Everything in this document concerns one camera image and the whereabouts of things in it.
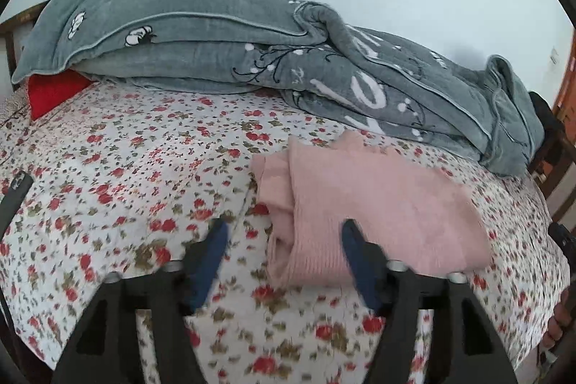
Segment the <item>folded blanket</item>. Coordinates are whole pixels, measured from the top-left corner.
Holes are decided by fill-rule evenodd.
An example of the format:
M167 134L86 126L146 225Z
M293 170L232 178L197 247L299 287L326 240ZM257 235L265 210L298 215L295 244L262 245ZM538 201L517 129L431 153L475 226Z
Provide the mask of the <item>folded blanket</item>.
M472 71L298 0L51 0L18 67L91 80L230 93L279 89L290 105L522 175L543 130L504 58Z
M273 286L352 282L342 251L342 222L416 272L444 276L484 268L490 245L464 187L437 168L364 146L345 131L332 148L304 145L255 155L258 201L273 222L268 274Z

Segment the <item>silver bolt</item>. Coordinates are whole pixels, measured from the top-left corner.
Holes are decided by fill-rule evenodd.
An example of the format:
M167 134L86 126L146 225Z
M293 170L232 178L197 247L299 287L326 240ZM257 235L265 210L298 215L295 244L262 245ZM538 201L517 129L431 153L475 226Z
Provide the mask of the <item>silver bolt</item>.
M116 283L120 280L122 280L122 275L118 272L110 272L104 277L104 283Z
M408 266L402 261L388 261L387 267L393 272L406 272L408 270Z
M170 261L164 264L162 269L166 272L177 272L182 270L182 261Z
M448 280L450 280L452 283L460 284L468 282L468 278L462 272L452 272L451 274L448 274Z

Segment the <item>folded pink garment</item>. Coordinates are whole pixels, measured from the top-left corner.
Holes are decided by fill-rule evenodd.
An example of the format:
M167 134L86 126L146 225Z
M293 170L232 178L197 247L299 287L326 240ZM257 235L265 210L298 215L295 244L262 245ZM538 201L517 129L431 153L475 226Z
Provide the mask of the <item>folded pink garment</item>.
M420 274L443 276L489 265L490 244L462 185L437 168L364 146L345 131L332 148L304 145L255 155L258 201L273 223L268 274L273 286L352 281L340 230L348 218L365 238Z

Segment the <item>floral bed sheet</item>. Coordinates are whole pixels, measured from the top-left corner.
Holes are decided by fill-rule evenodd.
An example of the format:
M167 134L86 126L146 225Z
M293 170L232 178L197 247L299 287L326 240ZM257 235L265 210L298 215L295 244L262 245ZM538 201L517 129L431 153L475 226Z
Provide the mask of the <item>floral bed sheet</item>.
M106 272L152 272L224 214L231 240L219 277L187 319L208 382L362 382L384 321L352 288L269 286L271 223L249 171L252 154L282 149L289 135L324 146L345 125L264 90L206 96L96 84L35 122L23 92L8 109L2 190L19 168L35 182L0 244L0 285L18 334L47 365L56 366ZM494 253L469 280L517 365L568 284L538 188L528 176L498 178L435 148L363 134L469 188ZM141 311L142 362L148 382L159 383L150 321ZM421 311L412 384L423 380L431 322Z

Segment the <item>red pillow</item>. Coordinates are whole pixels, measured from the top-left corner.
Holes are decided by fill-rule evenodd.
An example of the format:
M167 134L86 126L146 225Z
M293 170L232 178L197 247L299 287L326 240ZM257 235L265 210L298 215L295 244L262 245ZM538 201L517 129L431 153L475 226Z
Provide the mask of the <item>red pillow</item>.
M28 79L28 99L32 120L44 116L90 84L90 80L70 69L56 75L31 75Z

